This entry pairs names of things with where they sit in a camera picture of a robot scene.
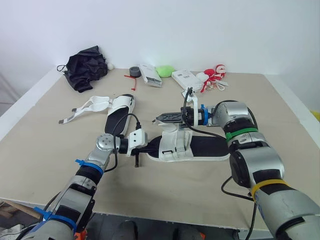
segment folded umbrella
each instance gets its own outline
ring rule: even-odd
[[[99,80],[108,73],[106,59],[99,52],[98,46],[78,52],[71,56],[68,63],[63,66],[67,68],[67,71],[64,71],[65,78],[79,93],[92,89],[90,81]]]

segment table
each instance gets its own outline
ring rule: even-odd
[[[114,69],[91,82],[93,89],[83,93],[74,91],[62,76],[0,142],[0,198],[45,205],[65,186],[79,168],[74,160],[85,159],[94,148],[107,115],[90,112],[67,124],[58,121],[91,96],[133,94],[133,112],[148,139],[161,135],[161,128],[152,120],[180,110],[182,89],[172,78],[163,79],[163,88],[148,86],[138,78],[136,91],[132,91],[132,79],[124,77],[128,73]],[[261,74],[228,73],[225,81],[229,83],[225,91],[198,93],[199,104],[230,99],[246,103],[260,132],[282,158],[284,179],[320,204],[320,151],[295,114]],[[128,131],[134,127],[132,119]],[[201,129],[224,135],[219,128]],[[231,175],[228,160],[165,163],[141,154],[141,167],[134,168],[134,162],[134,157],[120,155],[117,169],[103,176],[94,196],[95,212],[234,229],[250,226],[253,203],[220,190]],[[248,193],[233,181],[226,190]],[[267,229],[260,214],[254,228]]]

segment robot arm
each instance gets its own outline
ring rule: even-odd
[[[74,240],[75,233],[82,232],[90,219],[95,205],[93,197],[109,164],[110,155],[116,150],[130,156],[134,148],[144,147],[147,143],[147,134],[141,128],[131,132],[128,138],[114,139],[108,133],[99,136],[87,159],[76,160],[79,170],[50,204],[48,211],[37,209],[45,221],[19,239]]]
[[[258,132],[241,102],[216,106],[212,124],[225,132],[233,180],[248,188],[271,234],[278,240],[320,239],[320,207],[284,180],[279,155]]]
[[[195,114],[187,109],[187,121],[196,126],[220,126],[230,151],[230,167],[234,181],[248,188],[271,234],[278,240],[319,240],[320,207],[304,193],[288,186],[283,180],[284,166],[277,152],[258,132],[247,106],[241,102],[221,102],[215,107],[201,107]],[[162,122],[182,123],[181,113],[165,113]],[[129,156],[147,143],[142,129],[128,139],[103,134],[96,147],[63,191],[43,212],[45,221],[35,226],[23,240],[73,240],[88,223],[95,204],[97,185],[115,150]]]

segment white box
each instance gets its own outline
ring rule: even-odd
[[[156,68],[150,64],[138,64],[143,80],[146,84],[161,88],[162,80],[159,77]]]
[[[192,90],[198,92],[202,89],[204,83],[188,70],[174,71],[171,76],[184,89],[192,87]]]

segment black roll of tape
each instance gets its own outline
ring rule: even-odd
[[[131,77],[139,78],[141,76],[140,69],[137,66],[130,67],[129,72]]]

